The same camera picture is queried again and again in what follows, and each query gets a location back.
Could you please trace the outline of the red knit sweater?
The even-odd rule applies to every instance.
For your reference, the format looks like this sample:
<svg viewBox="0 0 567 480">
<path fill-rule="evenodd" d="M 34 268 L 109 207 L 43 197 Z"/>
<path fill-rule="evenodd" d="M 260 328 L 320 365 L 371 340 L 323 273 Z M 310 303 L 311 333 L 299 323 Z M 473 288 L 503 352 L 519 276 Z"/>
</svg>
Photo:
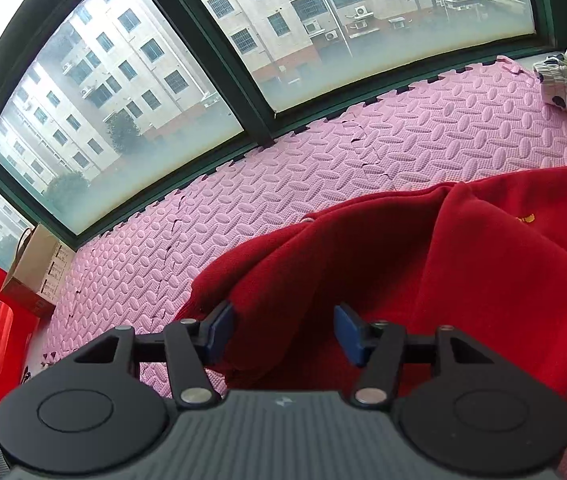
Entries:
<svg viewBox="0 0 567 480">
<path fill-rule="evenodd" d="M 567 398 L 567 167 L 314 212 L 209 264 L 182 315 L 225 300 L 235 330 L 216 370 L 233 389 L 351 390 L 333 332 L 347 304 L 413 335 L 454 326 Z"/>
</svg>

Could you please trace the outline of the pink foam puzzle mat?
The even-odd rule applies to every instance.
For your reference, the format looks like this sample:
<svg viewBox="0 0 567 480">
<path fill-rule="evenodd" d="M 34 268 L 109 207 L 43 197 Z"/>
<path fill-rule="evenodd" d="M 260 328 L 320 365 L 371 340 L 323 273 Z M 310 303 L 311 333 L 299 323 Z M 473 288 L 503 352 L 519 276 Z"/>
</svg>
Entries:
<svg viewBox="0 0 567 480">
<path fill-rule="evenodd" d="M 567 166 L 567 113 L 509 58 L 357 104 L 198 177 L 76 254 L 26 377 L 105 330 L 162 330 L 192 280 L 238 244 L 357 196 Z"/>
</svg>

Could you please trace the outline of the brown cardboard box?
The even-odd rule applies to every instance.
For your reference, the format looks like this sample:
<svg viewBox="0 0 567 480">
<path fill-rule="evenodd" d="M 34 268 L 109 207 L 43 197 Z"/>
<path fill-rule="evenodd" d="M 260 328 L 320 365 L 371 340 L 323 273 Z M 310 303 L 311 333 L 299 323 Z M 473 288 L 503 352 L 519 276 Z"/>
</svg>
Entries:
<svg viewBox="0 0 567 480">
<path fill-rule="evenodd" d="M 18 241 L 2 292 L 22 309 L 38 318 L 48 318 L 57 307 L 74 258 L 75 251 L 46 226 L 26 229 Z"/>
</svg>

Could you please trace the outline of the cow print white cloth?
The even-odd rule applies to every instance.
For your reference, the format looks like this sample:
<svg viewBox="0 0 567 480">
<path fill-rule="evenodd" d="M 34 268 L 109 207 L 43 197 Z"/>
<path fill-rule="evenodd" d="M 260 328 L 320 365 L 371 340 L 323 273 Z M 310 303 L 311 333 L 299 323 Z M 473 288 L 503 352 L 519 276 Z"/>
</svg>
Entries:
<svg viewBox="0 0 567 480">
<path fill-rule="evenodd" d="M 550 55 L 533 64 L 533 72 L 541 85 L 541 99 L 567 112 L 567 58 Z"/>
</svg>

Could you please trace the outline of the dark green window frame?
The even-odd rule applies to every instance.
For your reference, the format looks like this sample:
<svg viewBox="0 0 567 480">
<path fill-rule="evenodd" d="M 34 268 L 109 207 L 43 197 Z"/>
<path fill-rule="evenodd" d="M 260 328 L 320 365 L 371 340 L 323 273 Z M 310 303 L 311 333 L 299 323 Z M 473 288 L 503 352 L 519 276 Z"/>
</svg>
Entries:
<svg viewBox="0 0 567 480">
<path fill-rule="evenodd" d="M 567 0 L 0 0 L 0 192 L 78 246 L 419 77 L 567 47 Z"/>
</svg>

